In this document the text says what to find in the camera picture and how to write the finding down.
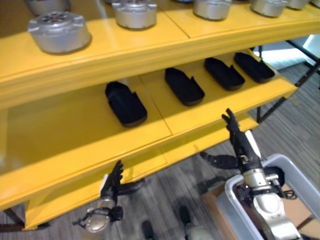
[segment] white robot part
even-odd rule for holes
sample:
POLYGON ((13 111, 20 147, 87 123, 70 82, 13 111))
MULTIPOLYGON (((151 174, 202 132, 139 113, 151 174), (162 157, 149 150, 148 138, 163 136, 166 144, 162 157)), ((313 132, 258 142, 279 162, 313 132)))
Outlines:
POLYGON ((262 227, 268 240, 302 240, 295 225, 286 215, 284 203, 277 194, 255 196, 253 207, 264 223, 262 227))

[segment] yellow shelf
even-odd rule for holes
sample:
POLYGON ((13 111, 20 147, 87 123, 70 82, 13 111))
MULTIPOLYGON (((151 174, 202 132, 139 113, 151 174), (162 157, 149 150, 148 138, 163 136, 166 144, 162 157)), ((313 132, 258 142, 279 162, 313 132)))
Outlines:
POLYGON ((0 166, 0 209, 171 135, 138 77, 122 80, 148 112, 146 121, 123 127, 105 97, 105 84, 13 107, 7 151, 0 166))
POLYGON ((233 4, 223 21, 193 15, 191 5, 158 0, 157 25, 131 31, 116 24, 103 1, 73 0, 72 11, 83 15, 92 34, 84 50, 46 54, 26 32, 34 16, 23 0, 0 1, 0 110, 115 79, 185 64, 209 56, 274 41, 318 33, 320 10, 285 9, 278 18, 233 4))
MULTIPOLYGON (((238 117, 240 128, 245 131, 258 124, 247 114, 238 117)), ((154 172, 205 150, 229 138, 225 123, 219 123, 165 144, 160 149, 148 151, 133 159, 124 159, 124 181, 136 181, 154 172)), ((87 176, 58 190, 33 197, 26 205, 26 229, 49 221, 72 209, 99 198, 99 187, 105 173, 111 168, 87 176)))
MULTIPOLYGON (((218 58, 230 64, 233 53, 218 58)), ((246 83, 237 91, 226 91, 208 75, 203 62, 179 66, 194 75, 206 93, 193 107, 183 106, 173 95, 164 70, 140 76, 144 84, 139 77, 123 79, 148 111, 146 122, 134 128, 123 127, 112 113, 105 84, 10 108, 7 156, 0 166, 0 210, 97 173, 118 159, 208 131, 222 122, 226 108, 239 115, 296 90, 279 74, 258 84, 235 67, 246 83)))
POLYGON ((285 8, 279 17, 265 17, 250 10, 248 2, 233 2, 225 20, 211 21, 194 15, 192 4, 172 0, 156 0, 156 3, 190 38, 222 37, 224 47, 232 48, 233 43, 238 43, 242 38, 254 47, 257 46, 256 41, 270 43, 319 32, 320 11, 312 5, 301 11, 285 8))
MULTIPOLYGON (((249 50, 239 52, 251 54, 259 59, 249 50)), ((172 134, 185 133, 194 128, 221 121, 221 114, 227 108, 230 108, 234 113, 243 113, 279 96, 288 96, 297 89, 279 73, 268 83, 256 83, 234 63, 233 57, 234 53, 228 53, 215 58, 222 60, 228 66, 233 64, 235 69, 245 78, 245 84, 236 91, 224 90, 206 71, 204 60, 176 66, 189 77, 194 76, 196 82, 205 92, 203 101, 193 107, 182 105, 173 94, 164 81, 165 70, 140 76, 172 134)))

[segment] black metal frame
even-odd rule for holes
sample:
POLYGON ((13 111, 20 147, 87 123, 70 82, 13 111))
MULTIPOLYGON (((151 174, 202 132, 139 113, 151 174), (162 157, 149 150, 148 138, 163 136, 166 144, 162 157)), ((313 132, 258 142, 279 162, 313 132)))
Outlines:
MULTIPOLYGON (((296 44, 292 40, 286 41, 288 44, 292 45, 296 49, 300 50, 302 53, 304 53, 306 56, 311 58, 313 61, 315 61, 314 65, 311 65, 308 62, 305 62, 304 64, 309 67, 309 70, 294 84, 297 88, 300 88, 314 73, 320 74, 320 71, 318 70, 320 65, 320 58, 303 48, 302 46, 296 44)), ((258 46, 259 51, 259 57, 262 58, 262 51, 263 46, 258 46)), ((264 115, 261 115, 261 106, 257 107, 256 109, 256 121, 257 123, 262 123, 264 120, 266 120, 278 107, 280 107, 287 98, 281 97, 264 115)))
MULTIPOLYGON (((25 222, 11 209, 8 208, 3 210, 4 214, 7 215, 14 223, 13 224, 0 224, 0 233, 5 232, 19 232, 25 228, 25 222)), ((36 230, 45 229, 50 227, 48 222, 40 224, 36 230)))

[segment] silver metal part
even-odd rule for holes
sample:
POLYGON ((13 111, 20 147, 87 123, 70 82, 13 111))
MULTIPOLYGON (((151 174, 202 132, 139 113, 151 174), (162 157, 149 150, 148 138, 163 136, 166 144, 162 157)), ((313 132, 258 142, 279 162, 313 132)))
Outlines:
POLYGON ((194 0, 193 13, 209 20, 222 20, 228 16, 231 0, 194 0))
POLYGON ((83 16, 53 11, 29 22, 27 31, 38 47, 48 53, 68 53, 86 46, 91 35, 83 16))
POLYGON ((99 233, 104 231, 110 225, 110 217, 95 214, 90 217, 85 225, 85 229, 90 233, 99 233))
POLYGON ((316 7, 320 8, 320 0, 310 0, 310 3, 312 3, 316 7))
POLYGON ((112 3, 116 23, 128 29, 145 29, 157 23, 157 4, 149 0, 121 0, 112 3))
POLYGON ((106 197, 98 202, 98 208, 108 208, 108 209, 113 209, 116 206, 115 201, 113 201, 111 198, 106 197))
POLYGON ((284 203, 277 194, 255 196, 253 209, 262 221, 263 232, 268 240, 302 239, 295 225, 286 215, 284 203))
POLYGON ((288 0, 286 6, 291 9, 301 10, 308 4, 308 1, 309 0, 288 0))
MULTIPOLYGON (((108 208, 111 210, 115 206, 116 206, 115 201, 109 197, 100 199, 97 204, 98 209, 108 208)), ((87 210, 87 212, 90 213, 93 210, 94 208, 91 207, 87 210)), ((96 233, 100 233, 101 231, 104 231, 109 225, 110 225, 109 216, 94 214, 88 219, 85 225, 85 229, 87 229, 87 231, 90 233, 96 234, 96 233)))
POLYGON ((251 10, 267 17, 278 17, 287 5, 286 0, 253 0, 251 10))
POLYGON ((252 190, 255 188, 270 189, 272 188, 269 185, 269 182, 266 179, 266 175, 262 168, 255 168, 249 171, 244 172, 243 174, 245 184, 247 184, 252 190))
POLYGON ((24 0, 30 12, 42 15, 53 11, 67 11, 70 9, 69 0, 24 0))
POLYGON ((273 181, 273 180, 278 179, 278 178, 279 178, 279 176, 277 174, 270 174, 270 175, 265 177, 265 179, 267 181, 273 181))

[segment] robotic hand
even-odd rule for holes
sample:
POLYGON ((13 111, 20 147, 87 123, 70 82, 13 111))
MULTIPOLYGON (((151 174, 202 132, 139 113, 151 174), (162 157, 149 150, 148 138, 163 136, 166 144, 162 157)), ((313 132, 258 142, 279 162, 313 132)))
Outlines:
POLYGON ((201 152, 202 158, 221 169, 239 169, 244 178, 241 196, 246 199, 251 209, 258 216, 264 237, 267 240, 302 240, 294 224, 285 213, 284 204, 280 197, 295 199, 293 191, 283 192, 284 173, 263 169, 258 146, 253 136, 240 131, 238 122, 230 109, 227 115, 222 115, 226 128, 230 132, 230 142, 235 157, 229 155, 213 156, 201 152))
POLYGON ((73 225, 79 225, 89 233, 97 234, 101 233, 113 222, 123 219, 123 208, 117 206, 118 196, 136 192, 144 182, 144 179, 141 179, 136 182, 121 184, 123 167, 124 165, 121 161, 115 164, 100 191, 100 200, 97 208, 89 208, 86 215, 74 221, 73 225))

